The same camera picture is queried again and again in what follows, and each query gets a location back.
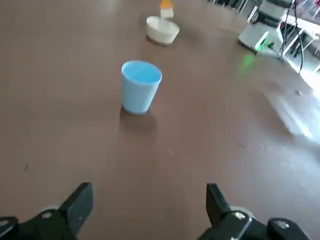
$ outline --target white machine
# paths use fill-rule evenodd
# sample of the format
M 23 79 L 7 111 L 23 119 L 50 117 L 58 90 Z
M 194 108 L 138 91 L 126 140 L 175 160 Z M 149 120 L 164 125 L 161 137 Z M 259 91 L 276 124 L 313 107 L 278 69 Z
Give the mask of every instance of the white machine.
M 255 52 L 278 51 L 283 43 L 280 24 L 284 21 L 292 0 L 263 0 L 257 17 L 240 34 L 239 41 Z

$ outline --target blue cup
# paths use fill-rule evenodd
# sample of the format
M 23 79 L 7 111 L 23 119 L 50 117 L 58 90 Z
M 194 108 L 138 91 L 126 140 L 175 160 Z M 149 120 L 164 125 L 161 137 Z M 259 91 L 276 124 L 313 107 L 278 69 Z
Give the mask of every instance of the blue cup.
M 122 106 L 132 114 L 145 114 L 162 79 L 155 65 L 139 60 L 122 65 Z

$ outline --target table surface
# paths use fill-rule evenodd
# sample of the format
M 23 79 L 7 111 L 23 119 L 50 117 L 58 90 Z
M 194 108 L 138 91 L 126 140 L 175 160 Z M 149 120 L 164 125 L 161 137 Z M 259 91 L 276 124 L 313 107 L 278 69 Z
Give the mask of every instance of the table surface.
M 145 36 L 158 1 L 0 3 L 0 214 L 26 220 L 91 181 L 80 239 L 194 240 L 210 182 L 259 220 L 289 218 L 319 239 L 319 147 L 292 137 L 265 97 L 311 89 L 239 45 L 236 12 L 173 3 L 169 47 Z M 163 73 L 145 116 L 121 110 L 120 69 L 134 59 Z

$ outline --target white bowl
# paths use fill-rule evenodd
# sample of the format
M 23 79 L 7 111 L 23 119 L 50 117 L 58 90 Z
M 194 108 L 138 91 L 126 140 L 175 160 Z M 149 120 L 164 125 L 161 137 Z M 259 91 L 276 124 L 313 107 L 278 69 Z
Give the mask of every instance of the white bowl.
M 177 24 L 158 16 L 150 16 L 146 19 L 146 34 L 157 43 L 171 44 L 179 30 Z

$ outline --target cable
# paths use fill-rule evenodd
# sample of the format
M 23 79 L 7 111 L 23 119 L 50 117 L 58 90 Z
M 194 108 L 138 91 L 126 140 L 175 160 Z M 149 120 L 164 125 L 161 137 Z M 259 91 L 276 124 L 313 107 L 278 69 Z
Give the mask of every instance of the cable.
M 300 70 L 299 70 L 299 75 L 300 75 L 302 67 L 304 65 L 304 58 L 305 57 L 304 57 L 301 35 L 299 34 L 299 30 L 298 30 L 298 18 L 297 18 L 297 5 L 296 4 L 294 4 L 294 17 L 295 17 L 295 29 L 298 34 L 299 43 L 300 43 L 300 51 L 301 51 L 301 64 L 300 64 Z
M 284 23 L 284 32 L 283 32 L 282 57 L 284 57 L 285 44 L 286 44 L 286 40 L 287 40 L 287 21 L 288 21 L 289 11 L 290 11 L 293 3 L 294 3 L 294 0 L 292 0 L 292 2 L 290 4 L 290 8 L 288 9 L 288 12 L 286 13 L 286 18 L 285 18 L 285 23 Z

